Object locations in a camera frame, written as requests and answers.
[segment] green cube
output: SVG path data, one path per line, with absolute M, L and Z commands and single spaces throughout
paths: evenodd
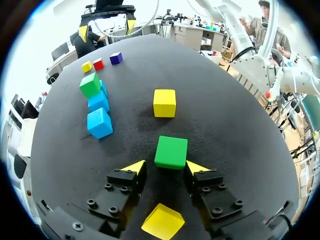
M 188 140 L 159 136 L 154 163 L 159 168 L 183 169 L 186 165 Z
M 101 85 L 97 73 L 94 72 L 82 78 L 80 90 L 87 99 L 99 94 Z

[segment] small red cube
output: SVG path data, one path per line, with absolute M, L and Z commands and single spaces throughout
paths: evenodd
M 94 66 L 94 69 L 96 71 L 99 71 L 99 70 L 103 69 L 105 67 L 105 64 L 104 64 L 104 61 L 102 60 L 102 57 L 100 57 L 97 60 L 95 60 L 93 62 L 93 66 Z

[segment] gray shirt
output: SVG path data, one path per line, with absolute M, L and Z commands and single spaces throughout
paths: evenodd
M 264 43 L 267 32 L 267 28 L 262 26 L 262 18 L 255 17 L 254 19 L 252 19 L 249 27 L 254 37 L 252 42 L 257 48 L 260 48 L 260 46 Z M 279 44 L 284 48 L 284 50 L 291 53 L 289 40 L 280 27 L 278 27 L 276 30 L 275 39 L 272 46 L 274 49 L 277 49 L 276 44 Z

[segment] blue cube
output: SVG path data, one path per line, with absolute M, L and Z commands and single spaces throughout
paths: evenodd
M 110 61 L 112 65 L 119 64 L 122 62 L 122 53 L 116 52 L 110 56 Z
M 89 98 L 88 108 L 91 112 L 100 108 L 103 108 L 106 112 L 109 112 L 109 101 L 103 90 L 100 90 L 100 92 L 97 95 Z
M 100 80 L 100 85 L 101 85 L 101 89 L 104 92 L 106 98 L 108 98 L 107 88 L 106 88 L 106 85 L 104 84 L 104 82 L 102 80 Z
M 88 114 L 87 130 L 96 139 L 101 139 L 114 132 L 111 118 L 102 107 Z

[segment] man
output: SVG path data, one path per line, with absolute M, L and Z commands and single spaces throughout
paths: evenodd
M 245 31 L 248 35 L 253 36 L 253 45 L 259 49 L 261 45 L 264 43 L 265 36 L 267 33 L 267 27 L 269 22 L 269 14 L 270 14 L 270 2 L 269 0 L 259 0 L 259 5 L 263 12 L 263 17 L 255 17 L 250 25 L 243 18 L 240 19 L 241 24 L 244 26 Z M 274 43 L 272 46 L 274 49 L 277 49 L 284 57 L 290 58 L 291 56 L 291 47 L 289 44 L 289 40 L 287 36 L 284 34 L 281 28 L 277 28 Z M 231 50 L 233 52 L 233 57 L 236 56 L 235 48 L 232 45 Z
M 105 39 L 104 35 L 99 36 L 95 34 L 92 31 L 90 31 L 90 28 L 87 34 L 86 42 L 84 42 L 82 38 L 78 35 L 73 42 L 76 50 L 76 54 L 78 55 L 78 59 L 96 50 L 94 41 L 99 42 L 99 41 L 102 41 L 103 39 Z

